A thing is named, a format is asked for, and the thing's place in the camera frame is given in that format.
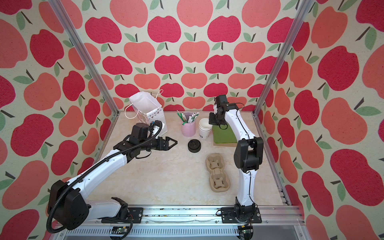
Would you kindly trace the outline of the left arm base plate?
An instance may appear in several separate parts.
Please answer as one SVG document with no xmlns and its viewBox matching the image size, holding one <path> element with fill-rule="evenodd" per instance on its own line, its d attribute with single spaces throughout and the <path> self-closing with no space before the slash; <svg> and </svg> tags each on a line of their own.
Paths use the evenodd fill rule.
<svg viewBox="0 0 384 240">
<path fill-rule="evenodd" d="M 122 207 L 115 217 L 102 218 L 102 223 L 130 223 L 140 224 L 143 217 L 143 208 L 125 208 Z"/>
</svg>

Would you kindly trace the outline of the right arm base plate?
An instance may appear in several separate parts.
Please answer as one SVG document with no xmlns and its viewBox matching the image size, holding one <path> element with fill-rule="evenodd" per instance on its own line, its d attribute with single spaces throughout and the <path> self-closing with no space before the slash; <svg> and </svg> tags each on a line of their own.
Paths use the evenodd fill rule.
<svg viewBox="0 0 384 240">
<path fill-rule="evenodd" d="M 217 216 L 221 217 L 223 224 L 261 224 L 262 216 L 259 208 L 254 211 L 241 213 L 234 207 L 221 208 L 217 211 Z"/>
</svg>

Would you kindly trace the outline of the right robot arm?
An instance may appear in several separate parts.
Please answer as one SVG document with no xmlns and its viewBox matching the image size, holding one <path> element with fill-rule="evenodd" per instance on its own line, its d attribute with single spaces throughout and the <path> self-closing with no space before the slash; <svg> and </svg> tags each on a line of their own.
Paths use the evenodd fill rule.
<svg viewBox="0 0 384 240">
<path fill-rule="evenodd" d="M 240 180 L 234 213 L 238 222 L 250 222 L 257 213 L 254 187 L 257 171 L 263 162 L 263 139 L 252 133 L 237 104 L 229 103 L 225 95 L 215 97 L 214 112 L 210 113 L 209 124 L 230 127 L 238 141 L 234 162 L 239 169 Z"/>
</svg>

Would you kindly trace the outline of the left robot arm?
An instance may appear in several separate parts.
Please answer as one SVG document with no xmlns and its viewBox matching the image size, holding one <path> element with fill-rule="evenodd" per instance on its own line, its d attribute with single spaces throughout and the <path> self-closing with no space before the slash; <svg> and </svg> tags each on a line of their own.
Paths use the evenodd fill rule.
<svg viewBox="0 0 384 240">
<path fill-rule="evenodd" d="M 133 159 L 140 159 L 142 151 L 168 151 L 172 138 L 159 136 L 163 123 L 159 120 L 137 123 L 131 134 L 116 144 L 103 159 L 76 177 L 64 182 L 58 180 L 50 189 L 47 209 L 47 232 L 59 233 L 74 230 L 83 222 L 100 219 L 107 223 L 128 223 L 133 227 L 134 218 L 123 200 L 112 197 L 106 202 L 89 202 L 92 191 L 119 168 Z"/>
</svg>

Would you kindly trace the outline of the white patterned gift bag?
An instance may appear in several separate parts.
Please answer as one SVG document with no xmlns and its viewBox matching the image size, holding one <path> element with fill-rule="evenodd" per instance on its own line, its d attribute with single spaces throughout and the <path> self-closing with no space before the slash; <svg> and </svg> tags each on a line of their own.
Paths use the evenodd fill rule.
<svg viewBox="0 0 384 240">
<path fill-rule="evenodd" d="M 138 118 L 140 122 L 148 125 L 156 120 L 161 121 L 163 125 L 158 135 L 159 137 L 162 137 L 168 131 L 164 110 L 158 101 L 158 96 L 160 96 L 163 91 L 164 90 L 159 90 L 155 96 L 148 92 L 138 92 L 129 97 L 131 104 L 124 110 L 127 119 Z M 134 112 L 136 113 L 134 117 L 127 116 L 126 111 L 129 107 L 133 107 Z"/>
</svg>

